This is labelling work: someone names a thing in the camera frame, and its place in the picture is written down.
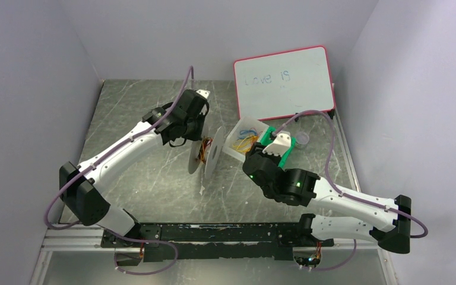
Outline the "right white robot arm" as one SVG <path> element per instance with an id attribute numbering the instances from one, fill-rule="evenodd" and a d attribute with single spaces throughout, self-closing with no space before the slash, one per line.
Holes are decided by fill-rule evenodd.
<path id="1" fill-rule="evenodd" d="M 380 198 L 335 184 L 314 172 L 282 169 L 277 157 L 256 143 L 246 153 L 243 172 L 258 185 L 264 197 L 290 206 L 318 207 L 341 215 L 326 218 L 304 214 L 300 230 L 315 240 L 361 239 L 389 252 L 410 252 L 411 198 Z"/>

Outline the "wires wound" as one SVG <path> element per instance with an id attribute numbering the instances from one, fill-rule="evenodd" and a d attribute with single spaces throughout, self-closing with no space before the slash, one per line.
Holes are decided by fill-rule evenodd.
<path id="1" fill-rule="evenodd" d="M 199 162 L 202 162 L 202 163 L 206 163 L 206 161 L 207 161 L 207 149 L 211 145 L 212 141 L 213 141 L 212 137 L 205 137 L 202 140 L 198 155 L 196 157 L 196 161 L 199 161 Z"/>

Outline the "green plastic bin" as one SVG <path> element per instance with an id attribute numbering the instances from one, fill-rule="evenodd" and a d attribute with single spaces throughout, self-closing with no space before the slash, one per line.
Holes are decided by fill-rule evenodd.
<path id="1" fill-rule="evenodd" d="M 263 154 L 271 159 L 277 160 L 277 165 L 284 168 L 290 153 L 295 147 L 296 139 L 291 137 L 290 132 L 280 131 L 276 136 L 276 129 L 269 126 L 258 138 L 258 142 L 263 146 Z"/>

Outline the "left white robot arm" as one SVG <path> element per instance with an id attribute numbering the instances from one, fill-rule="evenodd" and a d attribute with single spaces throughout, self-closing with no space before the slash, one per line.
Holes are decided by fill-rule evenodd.
<path id="1" fill-rule="evenodd" d="M 59 171 L 64 204 L 83 226 L 98 225 L 119 236 L 141 237 L 141 225 L 121 207 L 112 205 L 102 193 L 114 179 L 145 155 L 176 139 L 200 141 L 210 110 L 209 91 L 187 89 L 174 102 L 146 113 L 125 136 L 91 159 Z"/>

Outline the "white filament spool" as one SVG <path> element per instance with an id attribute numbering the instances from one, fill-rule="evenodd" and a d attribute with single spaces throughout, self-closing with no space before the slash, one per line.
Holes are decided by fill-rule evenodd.
<path id="1" fill-rule="evenodd" d="M 202 130 L 200 136 L 201 139 L 199 141 L 194 141 L 191 144 L 188 159 L 188 173 L 190 175 L 194 174 L 200 165 L 204 165 L 204 178 L 210 179 L 212 177 L 223 148 L 224 133 L 225 128 L 223 126 L 220 126 L 216 129 L 213 135 L 210 135 L 209 127 L 207 125 L 204 126 L 204 129 Z M 202 163 L 200 161 L 196 161 L 196 157 L 200 150 L 201 142 L 205 137 L 212 137 L 213 141 L 207 149 L 207 161 L 206 163 Z"/>

